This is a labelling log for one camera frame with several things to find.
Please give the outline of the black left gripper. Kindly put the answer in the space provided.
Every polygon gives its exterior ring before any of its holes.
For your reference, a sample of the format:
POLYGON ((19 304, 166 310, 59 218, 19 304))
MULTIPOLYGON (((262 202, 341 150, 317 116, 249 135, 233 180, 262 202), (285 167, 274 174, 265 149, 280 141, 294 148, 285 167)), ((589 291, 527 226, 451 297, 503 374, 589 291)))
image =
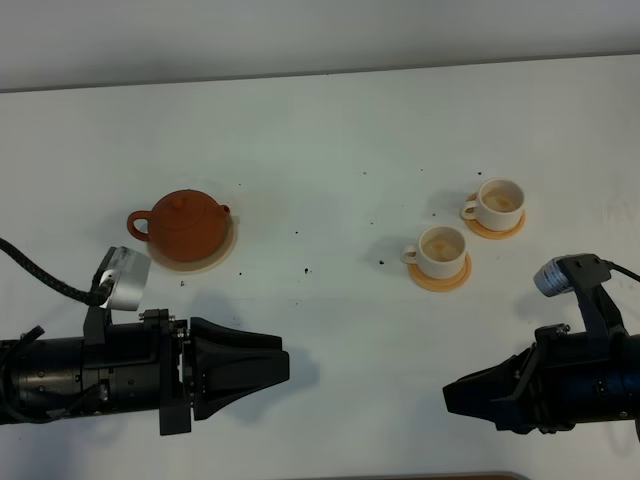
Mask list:
MULTIPOLYGON (((229 404, 290 378, 281 337, 190 319, 194 366, 193 413, 206 420, 229 404)), ((91 308, 83 325, 82 386, 86 414, 156 410, 162 436, 191 431, 191 404, 179 378, 186 327, 166 309, 146 310, 135 323, 114 324, 91 308)))

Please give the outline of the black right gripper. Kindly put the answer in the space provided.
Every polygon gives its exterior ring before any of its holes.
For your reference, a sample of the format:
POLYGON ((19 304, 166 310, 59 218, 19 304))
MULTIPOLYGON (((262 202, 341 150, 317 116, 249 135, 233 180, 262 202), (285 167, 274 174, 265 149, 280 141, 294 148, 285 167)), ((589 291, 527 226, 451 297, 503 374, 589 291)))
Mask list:
POLYGON ((499 365, 466 375, 445 386, 449 413, 486 420, 499 431, 569 431, 582 423, 623 418, 619 349, 623 331, 605 337, 571 334, 566 324, 541 327, 535 344, 499 365), (522 379, 519 419, 499 398, 512 394, 531 355, 533 371, 522 379))

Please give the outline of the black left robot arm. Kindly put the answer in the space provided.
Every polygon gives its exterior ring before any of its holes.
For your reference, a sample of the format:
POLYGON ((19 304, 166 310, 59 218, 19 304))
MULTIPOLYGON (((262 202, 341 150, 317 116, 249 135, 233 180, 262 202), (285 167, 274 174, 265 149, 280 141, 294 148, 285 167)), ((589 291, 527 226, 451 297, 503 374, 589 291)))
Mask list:
POLYGON ((110 311, 92 307, 83 336, 43 333, 36 327, 1 344, 4 425, 156 410, 161 434, 183 434, 290 377, 281 338, 176 320, 165 309, 115 324, 110 311))

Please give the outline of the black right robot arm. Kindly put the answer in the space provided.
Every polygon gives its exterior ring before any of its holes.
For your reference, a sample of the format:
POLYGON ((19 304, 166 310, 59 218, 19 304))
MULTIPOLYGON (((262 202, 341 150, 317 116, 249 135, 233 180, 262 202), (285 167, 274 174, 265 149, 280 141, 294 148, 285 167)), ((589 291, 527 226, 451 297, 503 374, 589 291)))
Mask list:
POLYGON ((518 355, 443 388, 452 414, 526 435, 582 423, 639 420, 639 337, 616 331, 593 340, 557 324, 535 331, 518 355))

